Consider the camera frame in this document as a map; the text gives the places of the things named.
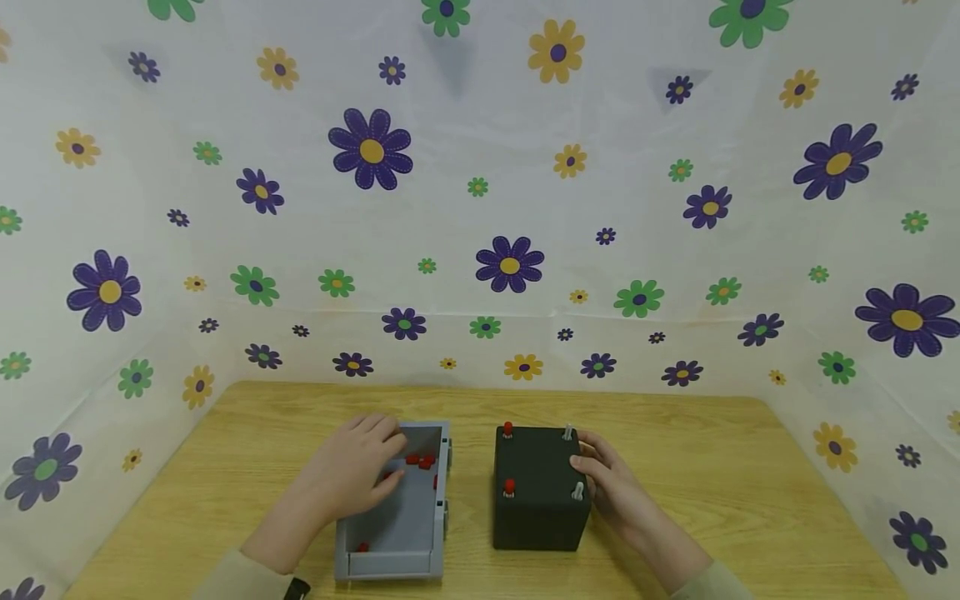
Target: black cube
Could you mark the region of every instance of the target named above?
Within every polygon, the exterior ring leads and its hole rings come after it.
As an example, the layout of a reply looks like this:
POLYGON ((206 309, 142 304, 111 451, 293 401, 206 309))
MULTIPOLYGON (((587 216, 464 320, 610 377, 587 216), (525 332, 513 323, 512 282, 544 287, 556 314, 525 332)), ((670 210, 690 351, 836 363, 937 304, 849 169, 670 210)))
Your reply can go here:
POLYGON ((580 454, 577 432, 564 440, 557 427, 496 428, 493 456, 493 547, 499 550, 576 550, 590 514, 587 478, 570 466, 580 454), (514 481, 513 497, 504 489, 514 481), (572 494, 583 485, 583 498, 572 494))

